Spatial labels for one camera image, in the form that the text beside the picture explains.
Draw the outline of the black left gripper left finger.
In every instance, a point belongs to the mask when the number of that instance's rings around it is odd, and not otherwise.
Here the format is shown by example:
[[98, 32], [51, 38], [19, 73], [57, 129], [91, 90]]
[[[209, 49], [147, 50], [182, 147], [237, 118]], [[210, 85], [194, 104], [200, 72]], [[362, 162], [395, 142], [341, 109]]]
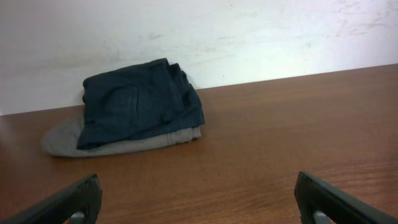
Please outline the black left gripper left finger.
[[95, 224], [101, 210], [99, 178], [91, 174], [2, 222], [5, 224]]

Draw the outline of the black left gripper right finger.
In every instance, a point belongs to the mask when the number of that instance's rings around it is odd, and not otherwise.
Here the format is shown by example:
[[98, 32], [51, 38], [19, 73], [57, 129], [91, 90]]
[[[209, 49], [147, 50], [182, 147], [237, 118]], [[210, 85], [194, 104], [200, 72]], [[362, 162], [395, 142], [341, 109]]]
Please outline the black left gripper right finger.
[[308, 172], [299, 172], [294, 189], [303, 224], [397, 224], [384, 213]]

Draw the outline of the navy blue garment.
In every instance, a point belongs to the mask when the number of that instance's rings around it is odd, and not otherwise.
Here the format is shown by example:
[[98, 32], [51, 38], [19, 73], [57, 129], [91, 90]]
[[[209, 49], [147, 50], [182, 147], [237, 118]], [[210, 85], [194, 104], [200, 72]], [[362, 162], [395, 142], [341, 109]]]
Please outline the navy blue garment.
[[187, 74], [167, 59], [100, 73], [83, 81], [84, 127], [77, 148], [141, 140], [197, 128], [202, 103]]

